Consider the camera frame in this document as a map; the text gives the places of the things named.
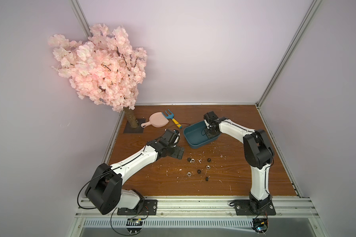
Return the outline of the teal plastic storage box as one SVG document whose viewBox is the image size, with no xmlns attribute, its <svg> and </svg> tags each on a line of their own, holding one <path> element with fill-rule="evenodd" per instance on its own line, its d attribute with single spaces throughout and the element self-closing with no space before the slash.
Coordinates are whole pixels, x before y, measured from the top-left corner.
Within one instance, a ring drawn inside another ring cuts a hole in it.
<svg viewBox="0 0 356 237">
<path fill-rule="evenodd" d="M 184 136 L 192 149 L 198 149 L 202 146 L 216 141 L 220 134 L 211 135 L 204 121 L 192 124 L 184 129 Z"/>
</svg>

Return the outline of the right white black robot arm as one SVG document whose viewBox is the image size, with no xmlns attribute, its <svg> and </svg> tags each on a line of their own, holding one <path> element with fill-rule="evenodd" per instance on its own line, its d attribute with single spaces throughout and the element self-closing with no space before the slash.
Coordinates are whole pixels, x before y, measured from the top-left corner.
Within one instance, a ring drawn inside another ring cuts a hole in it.
<svg viewBox="0 0 356 237">
<path fill-rule="evenodd" d="M 267 133 L 263 129 L 244 127 L 226 117 L 220 118 L 213 111 L 204 115 L 204 121 L 209 135 L 227 134 L 243 144 L 245 160 L 251 167 L 250 211 L 276 215 L 269 192 L 269 171 L 275 154 Z"/>
</svg>

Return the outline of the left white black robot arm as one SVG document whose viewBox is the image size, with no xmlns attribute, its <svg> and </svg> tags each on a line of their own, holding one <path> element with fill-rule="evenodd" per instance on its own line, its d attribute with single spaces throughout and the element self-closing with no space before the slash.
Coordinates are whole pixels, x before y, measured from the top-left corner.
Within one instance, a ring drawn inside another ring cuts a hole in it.
<svg viewBox="0 0 356 237">
<path fill-rule="evenodd" d="M 144 211 L 145 197 L 136 190 L 125 190 L 123 185 L 144 167 L 164 157 L 181 160 L 185 149 L 178 146 L 178 130 L 166 130 L 160 137 L 145 144 L 128 158 L 112 165 L 99 165 L 85 185 L 85 196 L 102 215 L 114 209 L 125 209 L 131 214 Z"/>
</svg>

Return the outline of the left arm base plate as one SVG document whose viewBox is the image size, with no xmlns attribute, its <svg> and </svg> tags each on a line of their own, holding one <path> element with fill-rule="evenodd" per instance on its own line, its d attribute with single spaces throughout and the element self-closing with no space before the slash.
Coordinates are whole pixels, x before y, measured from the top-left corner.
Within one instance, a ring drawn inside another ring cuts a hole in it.
<svg viewBox="0 0 356 237">
<path fill-rule="evenodd" d="M 141 199 L 133 209 L 119 208 L 117 215 L 137 216 L 137 215 L 156 215 L 158 200 L 156 199 Z"/>
</svg>

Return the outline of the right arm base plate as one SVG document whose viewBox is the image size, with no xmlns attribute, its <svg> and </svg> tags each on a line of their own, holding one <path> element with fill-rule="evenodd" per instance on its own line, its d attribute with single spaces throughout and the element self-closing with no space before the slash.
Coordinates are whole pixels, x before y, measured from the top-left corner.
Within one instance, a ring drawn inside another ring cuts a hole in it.
<svg viewBox="0 0 356 237">
<path fill-rule="evenodd" d="M 266 198 L 264 200 L 255 199 L 236 199 L 230 203 L 230 206 L 236 211 L 236 215 L 241 216 L 275 216 L 276 210 L 273 202 Z"/>
</svg>

